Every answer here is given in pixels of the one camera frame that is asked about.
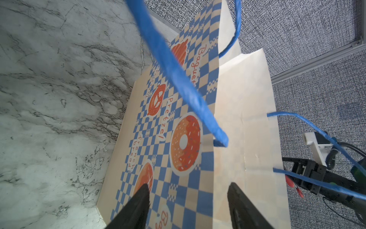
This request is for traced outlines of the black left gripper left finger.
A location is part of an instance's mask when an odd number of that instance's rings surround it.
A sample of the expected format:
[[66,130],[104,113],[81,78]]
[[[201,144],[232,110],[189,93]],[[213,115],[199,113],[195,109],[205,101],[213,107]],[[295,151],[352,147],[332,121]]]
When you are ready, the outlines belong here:
[[143,184],[106,229],[145,229],[149,207],[149,187]]

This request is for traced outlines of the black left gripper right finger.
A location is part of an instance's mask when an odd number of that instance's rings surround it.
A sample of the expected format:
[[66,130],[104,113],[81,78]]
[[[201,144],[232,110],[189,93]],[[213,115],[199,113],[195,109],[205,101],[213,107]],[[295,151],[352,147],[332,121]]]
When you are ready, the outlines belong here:
[[227,199],[233,229],[274,229],[234,182],[229,186]]

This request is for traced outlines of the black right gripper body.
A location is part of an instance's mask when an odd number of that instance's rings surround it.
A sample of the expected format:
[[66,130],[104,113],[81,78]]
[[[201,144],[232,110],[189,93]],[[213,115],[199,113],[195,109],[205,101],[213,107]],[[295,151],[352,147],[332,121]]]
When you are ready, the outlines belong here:
[[[309,159],[300,159],[300,158],[290,158],[290,157],[282,157],[283,162],[292,162],[293,167],[291,172],[296,173],[298,175],[302,175],[307,178],[312,178],[318,181],[323,181],[327,167],[316,163],[315,161]],[[299,188],[303,188],[307,191],[310,191],[313,194],[318,194],[320,192],[321,187],[310,182],[303,181],[297,177],[289,176]]]

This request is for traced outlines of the red metal tongs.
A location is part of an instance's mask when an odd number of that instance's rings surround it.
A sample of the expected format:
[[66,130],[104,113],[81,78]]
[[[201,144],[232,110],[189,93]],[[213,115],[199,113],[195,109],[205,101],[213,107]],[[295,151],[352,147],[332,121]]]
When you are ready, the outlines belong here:
[[289,187],[291,187],[291,188],[295,188],[296,189],[296,191],[297,191],[297,193],[298,193],[298,195],[301,197],[301,198],[304,198],[304,194],[303,194],[303,192],[300,190],[300,188],[298,187],[298,185],[296,185],[295,183],[294,183],[294,181],[288,176],[288,175],[286,175],[285,176],[285,178],[286,178],[286,183],[287,183],[287,185],[289,186]]

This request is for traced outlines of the checkered paper bag blue handles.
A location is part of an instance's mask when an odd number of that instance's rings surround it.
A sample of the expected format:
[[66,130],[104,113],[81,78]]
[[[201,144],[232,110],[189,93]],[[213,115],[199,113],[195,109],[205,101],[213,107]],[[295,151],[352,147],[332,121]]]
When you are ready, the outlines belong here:
[[263,50],[241,54],[235,20],[211,1],[167,44],[143,1],[128,1],[154,56],[135,82],[97,203],[108,225],[143,184],[145,229],[233,228],[236,183],[273,228],[289,229],[286,178],[366,201],[366,194],[283,169],[278,112]]

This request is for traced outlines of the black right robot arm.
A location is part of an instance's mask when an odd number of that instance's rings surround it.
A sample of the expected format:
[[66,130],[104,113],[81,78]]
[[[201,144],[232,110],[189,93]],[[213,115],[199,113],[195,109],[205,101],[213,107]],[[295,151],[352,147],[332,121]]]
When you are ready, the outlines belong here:
[[[302,175],[307,178],[311,178],[314,180],[322,181],[325,183],[329,183],[331,185],[337,185],[348,189],[350,191],[354,191],[360,194],[366,193],[366,182],[364,179],[360,178],[361,173],[358,171],[356,166],[353,166],[351,169],[351,174],[354,176],[354,180],[350,180],[348,178],[342,177],[338,174],[331,172],[336,165],[336,155],[340,151],[336,149],[336,147],[332,147],[327,154],[326,164],[319,165],[313,160],[310,159],[300,159],[300,158],[290,158],[283,157],[282,160],[284,162],[292,162],[294,163],[292,167],[292,172],[298,175]],[[348,221],[361,226],[363,228],[366,227],[366,201],[363,199],[359,199],[353,197],[349,194],[340,193],[336,190],[323,188],[316,184],[312,184],[310,182],[303,181],[297,177],[286,176],[287,184],[293,188],[296,188],[300,197],[303,197],[303,193],[301,189],[310,191],[311,193],[317,195],[320,194],[323,196],[323,200],[328,200],[333,203],[340,203],[345,207],[352,209],[355,212],[355,215],[358,221],[354,221],[348,219]]]

